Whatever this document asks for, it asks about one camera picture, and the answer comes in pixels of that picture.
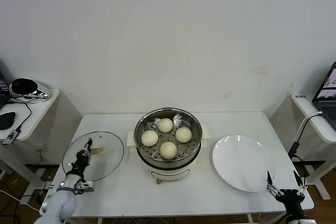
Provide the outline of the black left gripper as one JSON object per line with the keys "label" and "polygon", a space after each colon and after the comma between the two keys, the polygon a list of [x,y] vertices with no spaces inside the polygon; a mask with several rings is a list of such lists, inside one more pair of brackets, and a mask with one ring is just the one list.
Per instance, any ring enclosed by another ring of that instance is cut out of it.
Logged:
{"label": "black left gripper", "polygon": [[92,138],[88,138],[88,141],[83,148],[83,153],[76,154],[76,161],[74,163],[71,163],[72,165],[72,169],[70,171],[71,174],[83,176],[86,167],[89,166],[92,144],[93,144]]}

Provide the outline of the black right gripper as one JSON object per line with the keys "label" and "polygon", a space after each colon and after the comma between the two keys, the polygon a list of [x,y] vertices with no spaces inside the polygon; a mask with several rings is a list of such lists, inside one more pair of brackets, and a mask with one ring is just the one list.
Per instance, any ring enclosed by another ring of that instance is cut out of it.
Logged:
{"label": "black right gripper", "polygon": [[293,174],[298,185],[298,189],[279,190],[272,182],[269,171],[267,172],[267,190],[277,201],[283,203],[290,218],[305,218],[301,208],[301,203],[305,199],[307,185],[302,181],[299,174],[294,170]]}

